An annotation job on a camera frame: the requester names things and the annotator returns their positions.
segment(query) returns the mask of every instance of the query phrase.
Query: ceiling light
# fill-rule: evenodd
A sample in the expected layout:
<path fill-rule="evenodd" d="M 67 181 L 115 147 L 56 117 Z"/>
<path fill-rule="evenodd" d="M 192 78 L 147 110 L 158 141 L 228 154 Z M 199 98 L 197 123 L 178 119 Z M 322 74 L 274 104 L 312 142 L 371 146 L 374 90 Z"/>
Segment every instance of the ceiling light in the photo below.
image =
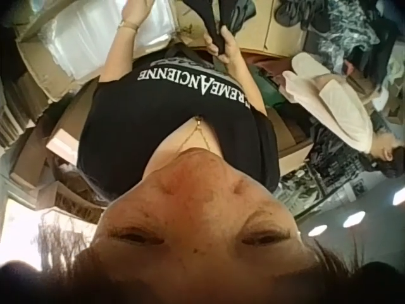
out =
<path fill-rule="evenodd" d="M 320 234 L 323 233 L 323 231 L 325 231 L 328 228 L 327 225 L 320 225 L 318 227 L 315 227 L 314 229 L 312 229 L 309 233 L 308 236 L 319 236 Z"/>
<path fill-rule="evenodd" d="M 395 193 L 392 204 L 394 206 L 397 206 L 403 202 L 405 202 L 405 188 L 402 188 L 401 190 Z"/>
<path fill-rule="evenodd" d="M 343 227 L 348 228 L 354 225 L 359 224 L 363 218 L 365 217 L 366 213 L 364 211 L 360 211 L 358 213 L 352 214 L 347 220 L 343 223 Z"/>

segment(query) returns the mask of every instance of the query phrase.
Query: pile of clothes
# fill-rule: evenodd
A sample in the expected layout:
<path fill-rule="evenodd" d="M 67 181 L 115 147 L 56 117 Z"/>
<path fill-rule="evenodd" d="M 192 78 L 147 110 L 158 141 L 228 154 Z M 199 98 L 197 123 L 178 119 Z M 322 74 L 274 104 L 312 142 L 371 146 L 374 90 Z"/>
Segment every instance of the pile of clothes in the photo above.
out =
<path fill-rule="evenodd" d="M 392 0 L 282 0 L 275 11 L 284 27 L 301 23 L 315 33 L 320 62 L 348 75 L 353 68 L 380 87 L 405 19 Z"/>

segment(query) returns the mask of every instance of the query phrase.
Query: bracelet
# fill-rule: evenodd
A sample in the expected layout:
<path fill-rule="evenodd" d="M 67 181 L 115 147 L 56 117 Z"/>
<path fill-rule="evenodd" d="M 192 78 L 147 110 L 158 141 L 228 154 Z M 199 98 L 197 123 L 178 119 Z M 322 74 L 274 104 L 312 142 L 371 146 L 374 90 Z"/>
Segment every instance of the bracelet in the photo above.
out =
<path fill-rule="evenodd" d="M 125 20 L 122 20 L 121 23 L 119 24 L 118 28 L 121 28 L 121 27 L 126 27 L 128 29 L 132 29 L 135 31 L 135 33 L 137 33 L 139 30 L 139 25 L 134 24 L 129 21 L 125 21 Z"/>

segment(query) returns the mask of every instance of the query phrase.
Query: beige sweater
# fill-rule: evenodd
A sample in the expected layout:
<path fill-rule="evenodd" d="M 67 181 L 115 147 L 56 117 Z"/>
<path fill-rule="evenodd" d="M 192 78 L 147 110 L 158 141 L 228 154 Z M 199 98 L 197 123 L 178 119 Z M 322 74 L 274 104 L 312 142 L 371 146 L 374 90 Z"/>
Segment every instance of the beige sweater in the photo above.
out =
<path fill-rule="evenodd" d="M 319 89 L 318 81 L 322 75 L 329 77 L 330 71 L 309 54 L 295 56 L 292 67 L 295 73 L 283 73 L 285 91 L 294 98 L 292 102 L 303 106 L 350 147 L 369 153 L 373 126 L 356 91 L 347 82 L 337 80 Z"/>

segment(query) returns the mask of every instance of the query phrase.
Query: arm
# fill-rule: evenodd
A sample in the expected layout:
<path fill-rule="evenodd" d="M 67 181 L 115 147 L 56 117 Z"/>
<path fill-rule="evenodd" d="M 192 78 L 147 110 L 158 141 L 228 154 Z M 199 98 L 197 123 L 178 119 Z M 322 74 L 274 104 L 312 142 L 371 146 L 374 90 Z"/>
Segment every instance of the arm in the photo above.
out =
<path fill-rule="evenodd" d="M 132 71 L 137 29 L 150 14 L 153 4 L 154 0 L 127 0 L 121 13 L 125 24 L 117 30 L 100 74 L 100 82 L 118 80 Z"/>
<path fill-rule="evenodd" d="M 227 71 L 229 76 L 242 86 L 250 104 L 253 105 L 256 110 L 267 116 L 265 102 L 242 55 L 227 65 Z"/>
<path fill-rule="evenodd" d="M 250 104 L 267 116 L 265 102 L 240 53 L 235 37 L 225 26 L 221 28 L 221 35 L 225 40 L 225 54 L 218 55 L 218 47 L 213 44 L 212 38 L 208 34 L 205 34 L 204 40 L 207 45 L 207 51 L 217 57 L 226 66 L 229 76 L 242 86 Z"/>
<path fill-rule="evenodd" d="M 132 54 L 134 53 L 137 31 L 129 27 L 120 27 L 109 49 L 106 63 L 100 74 L 99 82 L 118 80 L 132 71 Z"/>

